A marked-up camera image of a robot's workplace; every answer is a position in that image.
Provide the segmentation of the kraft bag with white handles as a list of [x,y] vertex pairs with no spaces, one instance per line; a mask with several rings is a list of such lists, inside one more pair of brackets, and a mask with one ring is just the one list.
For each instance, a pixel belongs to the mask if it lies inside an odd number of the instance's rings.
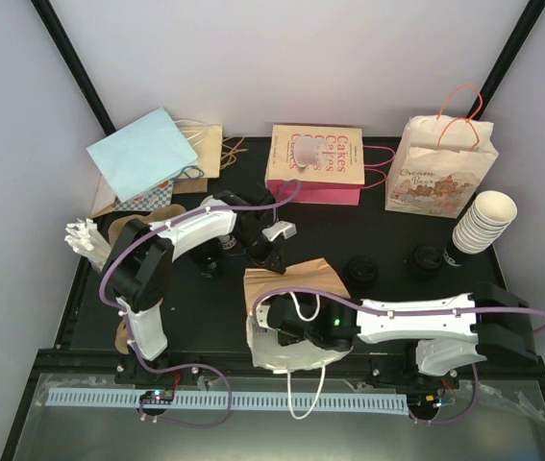
[[[294,264],[282,275],[265,269],[249,268],[244,273],[243,287],[247,313],[246,338],[253,365],[286,376],[289,413],[296,421],[304,420],[318,406],[327,367],[344,358],[347,353],[325,351],[308,340],[280,346],[279,333],[259,322],[262,317],[260,306],[270,302],[276,295],[287,294],[290,313],[296,314],[300,320],[321,320],[327,294],[347,298],[349,293],[339,275],[323,258]],[[314,370],[320,372],[317,390],[306,403],[298,403],[292,396],[291,374]]]

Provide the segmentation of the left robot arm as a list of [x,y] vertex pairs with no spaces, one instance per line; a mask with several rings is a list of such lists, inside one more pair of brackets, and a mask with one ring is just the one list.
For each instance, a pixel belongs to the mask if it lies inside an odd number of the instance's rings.
[[99,298],[124,320],[128,346],[140,357],[136,370],[150,383],[164,381],[171,361],[162,352],[167,337],[161,304],[176,259],[223,237],[233,239],[257,266],[282,274],[282,243],[297,233],[295,224],[277,217],[280,206],[269,191],[251,204],[230,191],[206,198],[198,207],[172,218],[125,224],[101,271]]

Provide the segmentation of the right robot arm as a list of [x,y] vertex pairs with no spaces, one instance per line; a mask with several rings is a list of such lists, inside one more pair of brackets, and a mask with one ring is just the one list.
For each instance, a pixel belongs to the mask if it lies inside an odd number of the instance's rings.
[[531,317],[521,298],[491,283],[468,293],[412,302],[351,300],[315,289],[277,289],[254,309],[258,327],[273,330],[282,348],[306,346],[334,361],[355,342],[415,342],[401,364],[404,381],[425,386],[435,376],[489,361],[503,367],[536,363]]

